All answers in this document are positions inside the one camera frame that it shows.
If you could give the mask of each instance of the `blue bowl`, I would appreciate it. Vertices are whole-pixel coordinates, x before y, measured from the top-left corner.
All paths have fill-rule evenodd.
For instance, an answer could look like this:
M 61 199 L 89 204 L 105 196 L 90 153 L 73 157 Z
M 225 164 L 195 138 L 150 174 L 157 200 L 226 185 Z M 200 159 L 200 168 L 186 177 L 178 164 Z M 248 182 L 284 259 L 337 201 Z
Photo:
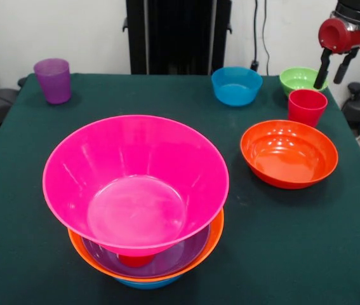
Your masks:
M 252 103 L 263 85 L 263 78 L 259 74 L 242 67 L 216 70 L 211 80 L 217 99 L 229 106 Z
M 168 280 L 153 281 L 150 283 L 138 283 L 136 281 L 121 280 L 120 278 L 114 278 L 114 279 L 117 280 L 118 282 L 122 283 L 123 285 L 129 286 L 132 288 L 150 290 L 150 289 L 157 289 L 157 288 L 167 286 L 167 285 L 173 283 L 174 281 L 177 281 L 180 277 L 181 277 L 181 275 L 178 275 L 173 278 L 169 278 Z

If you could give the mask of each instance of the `red cup base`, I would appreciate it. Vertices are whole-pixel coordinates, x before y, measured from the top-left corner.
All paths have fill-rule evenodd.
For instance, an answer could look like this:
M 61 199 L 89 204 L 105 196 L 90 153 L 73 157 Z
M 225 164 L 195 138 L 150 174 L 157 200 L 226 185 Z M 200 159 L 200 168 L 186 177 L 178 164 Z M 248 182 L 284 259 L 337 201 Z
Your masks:
M 147 265 L 149 262 L 151 262 L 153 260 L 154 256 L 155 255 L 135 257 L 135 256 L 118 255 L 117 258 L 125 266 L 132 267 L 132 268 L 139 268 L 139 267 Z

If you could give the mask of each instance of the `green tablecloth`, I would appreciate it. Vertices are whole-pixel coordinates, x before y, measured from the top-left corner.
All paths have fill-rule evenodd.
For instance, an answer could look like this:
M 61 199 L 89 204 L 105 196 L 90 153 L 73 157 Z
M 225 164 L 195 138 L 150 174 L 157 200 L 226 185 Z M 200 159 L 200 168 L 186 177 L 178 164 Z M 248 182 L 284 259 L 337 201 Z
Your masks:
M 204 76 L 72 75 L 64 105 L 44 101 L 30 76 L 0 130 L 0 305 L 2 304 L 360 304 L 360 149 L 330 104 L 319 129 L 339 165 L 299 191 L 264 184 L 239 152 L 254 123 L 286 118 L 277 78 L 264 78 L 243 108 L 218 102 Z M 69 133 L 119 114 L 179 120 L 206 135 L 230 173 L 225 229 L 200 266 L 161 290 L 125 287 L 85 263 L 44 202 L 41 175 Z

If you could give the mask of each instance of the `white wall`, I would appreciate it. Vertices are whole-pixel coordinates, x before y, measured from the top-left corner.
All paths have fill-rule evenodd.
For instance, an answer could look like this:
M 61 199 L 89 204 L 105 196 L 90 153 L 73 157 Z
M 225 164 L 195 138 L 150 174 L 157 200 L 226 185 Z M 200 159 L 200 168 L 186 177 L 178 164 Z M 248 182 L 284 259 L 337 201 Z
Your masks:
M 335 0 L 268 0 L 265 40 L 270 73 L 294 65 L 319 68 L 320 24 Z M 249 67 L 253 59 L 254 0 L 233 0 L 225 65 Z M 261 42 L 263 0 L 259 0 L 259 72 L 265 72 Z M 125 0 L 0 0 L 0 88 L 15 87 L 17 79 L 47 57 L 66 58 L 72 72 L 130 73 L 128 34 L 121 26 Z M 330 83 L 343 57 L 334 56 Z M 346 84 L 360 81 L 360 52 L 340 86 L 331 84 L 335 98 L 347 96 Z
M 124 0 L 0 0 L 0 87 L 15 87 L 40 59 L 71 72 L 130 73 Z
M 259 73 L 265 74 L 266 54 L 262 43 L 263 0 L 258 12 Z M 318 42 L 319 26 L 335 8 L 335 0 L 268 0 L 265 41 L 270 52 L 270 75 L 280 74 L 293 66 L 319 69 L 322 49 Z M 231 24 L 233 35 L 227 36 L 225 65 L 249 67 L 254 57 L 253 13 L 254 0 L 232 0 Z M 343 56 L 331 58 L 328 81 L 339 104 L 348 96 L 347 84 L 360 81 L 360 52 L 350 63 L 342 84 L 333 84 L 333 78 Z

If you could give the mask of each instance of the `orange bowl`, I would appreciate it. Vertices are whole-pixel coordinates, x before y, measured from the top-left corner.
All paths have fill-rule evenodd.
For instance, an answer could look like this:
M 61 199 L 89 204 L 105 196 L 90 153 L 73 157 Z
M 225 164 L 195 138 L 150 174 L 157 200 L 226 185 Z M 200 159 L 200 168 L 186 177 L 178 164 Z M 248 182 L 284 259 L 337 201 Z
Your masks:
M 82 238 L 77 233 L 74 233 L 73 231 L 71 231 L 69 229 L 68 234 L 69 234 L 70 240 L 71 240 L 74 248 L 77 250 L 78 254 L 88 264 L 90 264 L 95 269 L 105 273 L 106 275 L 110 275 L 110 276 L 113 276 L 114 278 L 120 278 L 120 279 L 126 280 L 126 281 L 136 281 L 138 283 L 152 283 L 155 281 L 167 280 L 169 278 L 174 278 L 178 275 L 182 275 L 182 274 L 190 271 L 191 269 L 195 268 L 200 263 L 202 263 L 202 261 L 204 261 L 205 258 L 207 258 L 209 256 L 209 254 L 212 253 L 213 249 L 217 246 L 219 239 L 222 235 L 224 222 L 225 222 L 225 216 L 223 214 L 223 209 L 222 209 L 219 212 L 219 214 L 211 222 L 210 235 L 208 238 L 208 242 L 206 243 L 203 251 L 188 266 L 186 266 L 182 270 L 180 270 L 176 273 L 173 273 L 173 274 L 161 276 L 159 278 L 130 278 L 127 276 L 121 276 L 119 274 L 115 274 L 115 273 L 105 269 L 104 267 L 102 267 L 102 265 L 97 263 L 96 260 L 94 260 L 94 258 L 92 258 L 92 256 L 85 249 Z
M 260 179 L 282 189 L 302 189 L 329 176 L 338 151 L 323 133 L 294 121 L 253 125 L 241 139 L 242 154 Z

